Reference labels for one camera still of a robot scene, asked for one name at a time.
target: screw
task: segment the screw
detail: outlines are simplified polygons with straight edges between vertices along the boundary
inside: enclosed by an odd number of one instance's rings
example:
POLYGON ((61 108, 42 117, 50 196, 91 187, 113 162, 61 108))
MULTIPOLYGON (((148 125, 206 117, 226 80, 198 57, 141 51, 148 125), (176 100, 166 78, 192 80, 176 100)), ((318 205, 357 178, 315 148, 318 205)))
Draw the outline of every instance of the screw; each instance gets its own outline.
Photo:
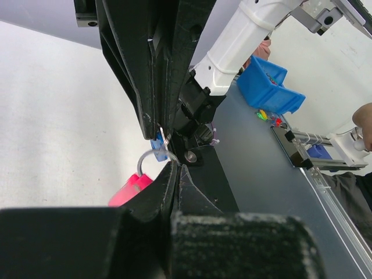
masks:
POLYGON ((198 158, 196 157, 195 153, 193 153, 193 151, 186 151, 185 158, 186 158, 186 161, 188 161, 189 163, 195 163, 196 160, 198 160, 198 158))

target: pink tag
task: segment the pink tag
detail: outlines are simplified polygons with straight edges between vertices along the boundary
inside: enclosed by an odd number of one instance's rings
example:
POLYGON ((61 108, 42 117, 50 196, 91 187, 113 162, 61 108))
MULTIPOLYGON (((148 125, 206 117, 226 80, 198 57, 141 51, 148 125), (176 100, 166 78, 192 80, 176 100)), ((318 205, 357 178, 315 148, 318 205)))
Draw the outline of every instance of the pink tag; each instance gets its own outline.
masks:
POLYGON ((146 174, 143 174, 141 177, 133 174, 125 185, 111 198, 109 206, 117 207, 125 204, 151 183, 152 179, 146 174))

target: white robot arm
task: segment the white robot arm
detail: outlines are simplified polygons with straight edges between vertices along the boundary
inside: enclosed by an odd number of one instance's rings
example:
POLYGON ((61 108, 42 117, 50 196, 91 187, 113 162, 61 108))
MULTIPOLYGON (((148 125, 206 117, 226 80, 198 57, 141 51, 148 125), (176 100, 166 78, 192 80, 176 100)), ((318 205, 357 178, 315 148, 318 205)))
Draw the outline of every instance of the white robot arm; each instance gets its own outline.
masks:
POLYGON ((225 95, 239 69, 264 38, 303 0, 242 0, 206 56, 194 67, 195 80, 211 96, 225 95))

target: blue plastic container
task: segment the blue plastic container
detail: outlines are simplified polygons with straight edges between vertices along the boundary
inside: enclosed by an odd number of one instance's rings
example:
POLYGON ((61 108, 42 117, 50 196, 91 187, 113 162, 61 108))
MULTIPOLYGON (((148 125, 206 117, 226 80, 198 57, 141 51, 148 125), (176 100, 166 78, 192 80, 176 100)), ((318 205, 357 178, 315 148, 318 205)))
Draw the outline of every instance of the blue plastic container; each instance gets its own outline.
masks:
POLYGON ((282 115, 295 112, 305 100, 305 96, 284 88, 287 70, 252 56, 248 68, 237 80, 242 95, 248 105, 282 115))

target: metal rod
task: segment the metal rod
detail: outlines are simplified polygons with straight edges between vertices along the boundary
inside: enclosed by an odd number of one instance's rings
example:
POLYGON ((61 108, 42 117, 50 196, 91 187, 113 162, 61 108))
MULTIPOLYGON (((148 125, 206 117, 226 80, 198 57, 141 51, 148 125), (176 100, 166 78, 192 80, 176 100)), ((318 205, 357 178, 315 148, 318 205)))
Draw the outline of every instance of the metal rod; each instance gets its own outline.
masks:
POLYGON ((323 135, 303 133, 300 131, 292 131, 292 133, 295 136, 295 138, 298 139, 302 144, 317 144, 317 145, 332 146, 330 140, 323 135))
POLYGON ((318 167, 321 170, 360 170, 358 166, 349 167, 342 160, 329 160, 329 159, 318 159, 311 158, 314 167, 318 167))

